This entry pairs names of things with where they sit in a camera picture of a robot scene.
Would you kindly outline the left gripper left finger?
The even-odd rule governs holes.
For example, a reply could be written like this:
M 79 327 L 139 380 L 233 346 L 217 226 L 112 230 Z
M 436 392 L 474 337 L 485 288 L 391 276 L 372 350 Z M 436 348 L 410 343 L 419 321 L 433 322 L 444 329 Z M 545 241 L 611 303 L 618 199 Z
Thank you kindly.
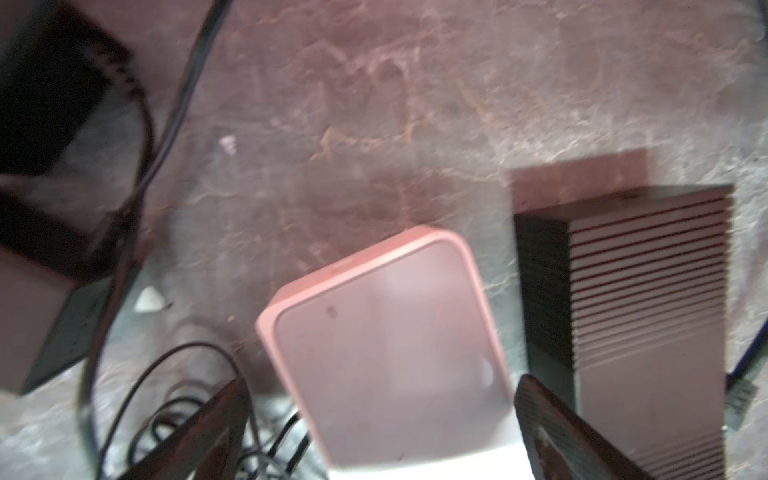
M 249 412 L 246 383 L 235 379 L 122 477 L 233 479 Z

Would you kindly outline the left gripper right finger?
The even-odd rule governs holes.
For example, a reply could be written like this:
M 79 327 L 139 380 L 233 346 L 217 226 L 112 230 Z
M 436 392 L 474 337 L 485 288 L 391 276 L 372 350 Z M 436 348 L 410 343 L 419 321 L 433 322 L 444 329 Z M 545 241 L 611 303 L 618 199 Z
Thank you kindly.
M 517 384 L 514 407 L 536 479 L 648 479 L 535 377 Z

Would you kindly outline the black ribbed network switch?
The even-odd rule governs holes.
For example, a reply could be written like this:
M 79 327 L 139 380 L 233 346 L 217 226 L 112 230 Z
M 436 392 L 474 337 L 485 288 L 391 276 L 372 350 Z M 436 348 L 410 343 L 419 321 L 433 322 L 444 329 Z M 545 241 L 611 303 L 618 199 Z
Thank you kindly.
M 530 374 L 657 479 L 722 479 L 733 189 L 514 217 Z

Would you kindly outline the white network switch box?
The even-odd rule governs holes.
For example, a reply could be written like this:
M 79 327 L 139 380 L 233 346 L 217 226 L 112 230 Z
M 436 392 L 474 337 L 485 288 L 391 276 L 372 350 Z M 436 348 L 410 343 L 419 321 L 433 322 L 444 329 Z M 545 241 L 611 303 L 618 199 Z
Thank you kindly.
M 473 254 L 421 225 L 283 286 L 256 330 L 332 479 L 528 479 Z

